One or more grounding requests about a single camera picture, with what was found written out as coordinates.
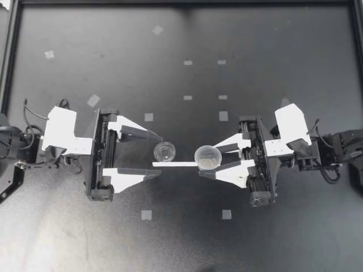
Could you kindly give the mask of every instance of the plastic cup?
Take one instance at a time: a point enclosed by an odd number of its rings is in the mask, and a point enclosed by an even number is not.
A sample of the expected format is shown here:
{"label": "plastic cup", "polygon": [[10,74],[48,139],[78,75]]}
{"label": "plastic cup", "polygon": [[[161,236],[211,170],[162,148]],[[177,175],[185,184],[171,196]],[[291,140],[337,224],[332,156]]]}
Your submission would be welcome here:
{"label": "plastic cup", "polygon": [[201,146],[194,154],[199,170],[213,170],[221,165],[222,154],[214,146]]}
{"label": "plastic cup", "polygon": [[171,162],[175,158],[175,146],[169,142],[158,143],[154,148],[154,156],[158,162]]}

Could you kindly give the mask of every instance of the cable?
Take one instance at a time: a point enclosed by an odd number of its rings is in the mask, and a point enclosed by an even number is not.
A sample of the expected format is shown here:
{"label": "cable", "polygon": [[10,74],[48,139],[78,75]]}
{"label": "cable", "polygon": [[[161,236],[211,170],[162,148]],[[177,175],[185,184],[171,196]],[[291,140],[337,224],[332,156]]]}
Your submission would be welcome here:
{"label": "cable", "polygon": [[6,131],[6,132],[22,132],[16,126],[0,126],[0,131]]}
{"label": "cable", "polygon": [[324,167],[318,162],[318,160],[314,160],[314,163],[316,163],[317,166],[320,167],[320,173],[322,174],[323,178],[325,179],[325,181],[329,184],[337,184],[339,179],[340,179],[340,173],[339,173],[339,170],[338,168],[334,168],[334,171],[336,173],[336,178],[331,178],[327,171],[324,169]]}
{"label": "cable", "polygon": [[25,105],[25,109],[27,109],[28,111],[30,111],[32,114],[34,114],[36,117],[39,117],[40,119],[43,119],[43,120],[49,120],[49,118],[47,117],[44,117],[38,113],[36,113],[34,110],[32,110],[29,106],[26,106]]}
{"label": "cable", "polygon": [[324,140],[324,138],[320,135],[320,133],[319,133],[319,129],[318,129],[318,126],[316,126],[315,131],[316,131],[317,135],[319,136],[320,140],[322,140],[322,142],[324,143],[324,145],[326,145],[327,147],[330,147],[330,148],[333,148],[333,149],[334,149],[334,146],[332,146],[332,145],[328,144],[328,143]]}
{"label": "cable", "polygon": [[314,132],[314,130],[318,127],[319,121],[320,121],[320,119],[316,119],[315,125],[306,134],[311,134],[312,132]]}
{"label": "cable", "polygon": [[63,108],[63,109],[70,109],[68,99],[65,99],[65,98],[61,99],[61,101],[59,101],[59,103],[58,103],[58,107]]}
{"label": "cable", "polygon": [[25,98],[24,99],[24,107],[23,107],[23,118],[24,118],[24,122],[27,124],[27,127],[30,128],[30,133],[32,134],[32,140],[30,141],[30,144],[28,144],[27,146],[24,147],[20,147],[19,150],[25,150],[25,149],[29,149],[33,143],[34,143],[34,139],[35,139],[35,135],[34,135],[34,130],[32,128],[32,126],[29,124],[27,115],[26,115],[26,109],[27,109],[27,102],[28,100]]}
{"label": "cable", "polygon": [[76,171],[76,172],[74,172],[74,171],[71,171],[71,170],[69,170],[69,169],[67,169],[67,167],[65,167],[65,165],[63,165],[61,162],[59,162],[59,165],[65,170],[65,171],[67,171],[68,173],[71,173],[71,174],[75,174],[75,175],[77,175],[77,174],[80,174],[81,172],[82,172],[82,168],[80,168],[78,171]]}
{"label": "cable", "polygon": [[4,142],[3,140],[0,140],[0,143],[6,145],[6,146],[10,146],[7,142]]}
{"label": "cable", "polygon": [[25,128],[25,131],[26,132],[28,132],[29,131],[29,129],[30,129],[30,127],[32,128],[32,129],[36,129],[36,130],[38,130],[39,132],[40,132],[40,134],[44,134],[44,132],[43,132],[43,129],[41,129],[39,126],[37,126],[37,125],[30,125],[30,126],[27,126],[26,128]]}

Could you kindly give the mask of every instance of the white tape marker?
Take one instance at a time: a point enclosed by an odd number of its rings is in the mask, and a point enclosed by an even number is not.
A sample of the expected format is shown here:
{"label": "white tape marker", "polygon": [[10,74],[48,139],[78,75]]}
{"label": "white tape marker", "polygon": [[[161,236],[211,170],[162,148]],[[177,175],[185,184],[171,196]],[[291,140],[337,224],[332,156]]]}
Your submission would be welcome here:
{"label": "white tape marker", "polygon": [[220,121],[221,122],[227,122],[228,121],[228,112],[221,111],[220,112]]}
{"label": "white tape marker", "polygon": [[98,97],[97,95],[92,95],[88,100],[87,104],[90,105],[91,107],[94,107],[96,106],[98,101],[100,101],[100,97]]}
{"label": "white tape marker", "polygon": [[152,210],[141,210],[141,220],[152,220],[153,211]]}
{"label": "white tape marker", "polygon": [[153,113],[145,113],[145,122],[153,122],[154,114]]}
{"label": "white tape marker", "polygon": [[164,31],[164,28],[162,28],[161,26],[157,25],[153,29],[153,34],[159,36],[163,31]]}
{"label": "white tape marker", "polygon": [[232,211],[222,210],[222,220],[231,220],[231,219],[232,219]]}
{"label": "white tape marker", "polygon": [[44,54],[45,54],[45,58],[48,59],[48,60],[54,58],[54,51],[53,50],[46,51],[46,52],[44,52]]}

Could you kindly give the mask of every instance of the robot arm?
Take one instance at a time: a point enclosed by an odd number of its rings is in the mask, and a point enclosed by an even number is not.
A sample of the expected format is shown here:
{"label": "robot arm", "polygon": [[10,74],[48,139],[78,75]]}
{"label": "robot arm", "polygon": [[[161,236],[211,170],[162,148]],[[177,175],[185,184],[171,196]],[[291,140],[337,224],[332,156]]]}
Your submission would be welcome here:
{"label": "robot arm", "polygon": [[[40,164],[63,166],[61,161],[77,161],[81,155],[89,157],[85,185],[91,200],[111,201],[114,193],[160,175],[159,170],[115,168],[113,162],[117,142],[136,139],[162,141],[160,136],[120,116],[118,110],[99,109],[92,138],[75,137],[77,113],[69,109],[68,103],[61,104],[54,107],[48,117],[43,117],[47,120],[44,136],[34,134],[33,130],[31,135],[23,133],[17,127],[9,126],[6,116],[0,115],[0,175],[9,164],[15,164],[13,182],[0,193],[0,202],[22,184],[27,168]],[[44,161],[37,163],[40,139],[43,140]]]}
{"label": "robot arm", "polygon": [[[241,117],[240,133],[221,142],[237,150],[240,161],[212,171],[200,171],[199,175],[249,188],[252,207],[276,201],[276,176],[280,167],[297,165],[300,171],[320,171],[328,183],[335,184],[340,178],[339,167],[348,163],[359,172],[363,186],[363,130],[321,136],[317,123],[308,131],[303,113],[295,104],[278,109],[275,116],[277,126],[271,131],[259,116]],[[314,130],[317,137],[310,136]],[[250,144],[237,144],[241,141],[250,141]]]}

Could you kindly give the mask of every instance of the black table surface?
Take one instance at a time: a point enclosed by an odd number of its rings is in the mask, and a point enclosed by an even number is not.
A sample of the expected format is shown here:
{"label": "black table surface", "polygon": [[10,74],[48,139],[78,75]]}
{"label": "black table surface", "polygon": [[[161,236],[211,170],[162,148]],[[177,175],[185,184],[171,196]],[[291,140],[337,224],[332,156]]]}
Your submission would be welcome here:
{"label": "black table surface", "polygon": [[[0,10],[3,37],[7,12]],[[47,114],[59,99],[78,112],[117,108],[176,146],[176,161],[236,133],[238,116],[267,127],[282,98],[322,133],[360,128],[363,103],[345,6],[26,7],[10,123],[22,102]],[[156,26],[161,33],[153,33]],[[54,58],[45,52],[53,51]],[[218,60],[225,60],[219,65]],[[92,95],[100,97],[93,108]],[[183,100],[183,96],[192,100]],[[219,100],[227,95],[227,100]],[[228,111],[220,122],[219,111]],[[154,121],[145,122],[144,114]],[[31,123],[45,123],[29,116]],[[120,144],[116,166],[152,168],[155,143]],[[33,169],[0,205],[1,271],[360,271],[363,199],[341,182],[282,169],[278,200],[252,209],[246,190],[163,169],[112,203],[90,202],[84,177]],[[141,220],[152,210],[152,220]],[[231,220],[221,220],[231,210]]]}

